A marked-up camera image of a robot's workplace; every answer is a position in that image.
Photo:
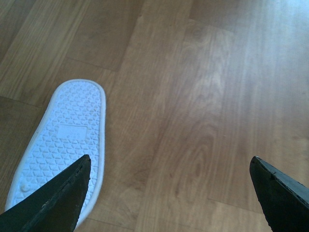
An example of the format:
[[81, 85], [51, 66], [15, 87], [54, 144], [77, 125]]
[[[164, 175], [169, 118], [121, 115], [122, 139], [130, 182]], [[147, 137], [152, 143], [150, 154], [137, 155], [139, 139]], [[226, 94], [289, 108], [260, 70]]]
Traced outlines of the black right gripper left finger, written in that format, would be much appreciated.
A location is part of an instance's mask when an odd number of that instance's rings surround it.
[[0, 216], [2, 232], [72, 232], [90, 180], [91, 159], [83, 155], [68, 168]]

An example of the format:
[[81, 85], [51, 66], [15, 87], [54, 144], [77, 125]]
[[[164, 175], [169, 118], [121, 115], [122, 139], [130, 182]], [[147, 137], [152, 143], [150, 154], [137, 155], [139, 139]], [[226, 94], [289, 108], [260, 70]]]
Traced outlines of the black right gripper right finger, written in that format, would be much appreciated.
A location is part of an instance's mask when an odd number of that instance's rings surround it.
[[254, 156], [250, 176], [268, 225], [274, 232], [309, 230], [309, 189]]

